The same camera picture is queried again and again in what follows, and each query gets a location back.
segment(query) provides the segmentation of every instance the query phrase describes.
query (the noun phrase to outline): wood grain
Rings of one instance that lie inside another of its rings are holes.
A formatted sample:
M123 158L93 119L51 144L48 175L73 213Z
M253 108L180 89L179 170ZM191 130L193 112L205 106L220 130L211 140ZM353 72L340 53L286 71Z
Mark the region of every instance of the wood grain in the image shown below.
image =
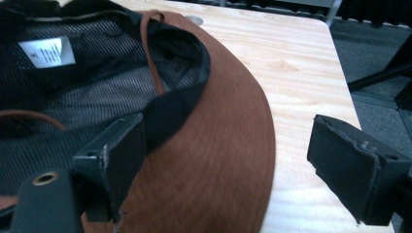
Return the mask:
M360 127L326 24L160 0L115 2L135 11L201 17L201 27L237 56L263 88L275 124L277 155L261 232L394 232L391 225L357 224L306 160L316 114Z

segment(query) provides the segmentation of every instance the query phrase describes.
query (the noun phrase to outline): wooden table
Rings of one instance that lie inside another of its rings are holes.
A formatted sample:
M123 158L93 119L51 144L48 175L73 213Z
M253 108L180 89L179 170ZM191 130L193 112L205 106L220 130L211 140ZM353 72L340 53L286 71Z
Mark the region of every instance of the wooden table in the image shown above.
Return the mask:
M315 114L360 126L325 23L160 0L116 2L136 11L160 9L201 17L201 27L237 56L262 86L275 123L277 157L261 232L394 232L392 226L357 224L306 160Z

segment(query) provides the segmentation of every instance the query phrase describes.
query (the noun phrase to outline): brown cord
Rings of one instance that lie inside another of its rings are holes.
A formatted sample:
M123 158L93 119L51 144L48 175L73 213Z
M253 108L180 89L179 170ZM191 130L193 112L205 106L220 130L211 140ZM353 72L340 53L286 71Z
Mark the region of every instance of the brown cord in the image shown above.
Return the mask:
M55 127L66 131L67 128L64 126L62 123L60 123L57 119L47 116L44 114L40 114L37 112L33 111L26 111L26 110L3 110L0 111L0 118L6 118L6 117L12 117L13 119L16 119L17 117L24 117L24 118L33 118L33 119L38 119L45 121L47 123L50 123L54 125Z
M146 57L148 58L149 68L151 70L152 78L154 80L154 87L157 92L157 95L163 95L164 89L161 82L160 75L155 68L155 63L152 60L151 54L149 52L149 43L148 43L148 25L152 17L160 16L160 22L164 21L164 14L160 11L149 11L143 15L142 20L140 21L140 34L142 39L143 50L145 51Z

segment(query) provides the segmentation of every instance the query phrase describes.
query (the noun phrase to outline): brown strap loop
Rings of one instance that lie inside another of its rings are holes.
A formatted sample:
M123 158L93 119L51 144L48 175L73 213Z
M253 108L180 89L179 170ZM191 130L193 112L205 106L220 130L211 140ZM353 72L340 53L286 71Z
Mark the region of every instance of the brown strap loop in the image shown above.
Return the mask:
M64 126L62 123L60 123L57 119L51 117L51 116L47 116L47 115L43 115L37 112L32 112L32 111L26 111L26 110L3 110L0 111L0 118L19 118L19 117L23 117L23 118L33 118L33 119L38 119L38 120L42 120L45 121L47 123L50 123L52 125L54 125L55 127L66 131L67 128L66 126Z
M160 22L164 21L164 14L160 11L149 11L143 15L142 20L140 21L140 34L142 38L143 50L145 51L146 57L148 58L149 68L151 70L152 79L154 81L154 87L157 92L157 95L163 95L164 89L163 84L161 82L160 75L155 68L155 63L152 60L151 54L149 52L149 44L148 44L148 25L152 17L159 15Z

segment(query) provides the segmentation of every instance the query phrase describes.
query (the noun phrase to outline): tag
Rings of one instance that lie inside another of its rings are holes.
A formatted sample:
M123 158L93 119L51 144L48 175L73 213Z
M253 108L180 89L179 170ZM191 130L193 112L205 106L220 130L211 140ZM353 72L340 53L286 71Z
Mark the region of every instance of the tag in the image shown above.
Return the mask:
M76 63L72 46L66 36L18 44L38 69Z

